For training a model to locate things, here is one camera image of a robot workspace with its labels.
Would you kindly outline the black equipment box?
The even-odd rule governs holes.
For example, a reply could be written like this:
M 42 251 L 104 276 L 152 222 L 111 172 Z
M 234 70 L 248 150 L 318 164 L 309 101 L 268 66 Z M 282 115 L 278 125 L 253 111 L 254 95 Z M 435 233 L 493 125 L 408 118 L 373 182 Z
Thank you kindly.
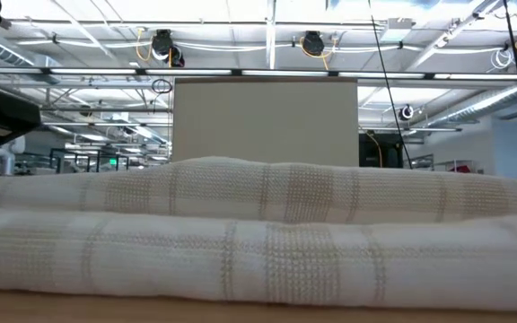
M 404 166 L 403 148 L 395 134 L 373 131 L 359 134 L 359 166 L 401 169 Z

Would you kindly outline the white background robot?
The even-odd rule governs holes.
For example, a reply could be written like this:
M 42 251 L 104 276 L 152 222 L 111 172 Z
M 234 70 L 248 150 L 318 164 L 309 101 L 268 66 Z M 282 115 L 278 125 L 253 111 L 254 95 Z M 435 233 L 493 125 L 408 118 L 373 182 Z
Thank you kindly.
M 15 155 L 25 151 L 25 136 L 19 136 L 0 146 L 0 175 L 12 176 L 15 167 Z

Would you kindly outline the white checked towel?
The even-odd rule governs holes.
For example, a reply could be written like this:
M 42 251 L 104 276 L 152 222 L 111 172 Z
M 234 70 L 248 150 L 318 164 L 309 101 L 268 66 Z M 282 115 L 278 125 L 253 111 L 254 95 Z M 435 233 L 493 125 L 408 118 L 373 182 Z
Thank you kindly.
M 517 179 L 220 157 L 0 176 L 0 290 L 517 310 Z

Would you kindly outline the beige fabric box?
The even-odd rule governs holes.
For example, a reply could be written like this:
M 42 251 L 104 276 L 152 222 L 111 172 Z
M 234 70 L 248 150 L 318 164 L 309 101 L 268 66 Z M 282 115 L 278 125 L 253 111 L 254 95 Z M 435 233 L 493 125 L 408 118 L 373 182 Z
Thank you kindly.
M 173 161 L 221 156 L 332 166 L 359 163 L 354 78 L 181 78 L 173 95 Z

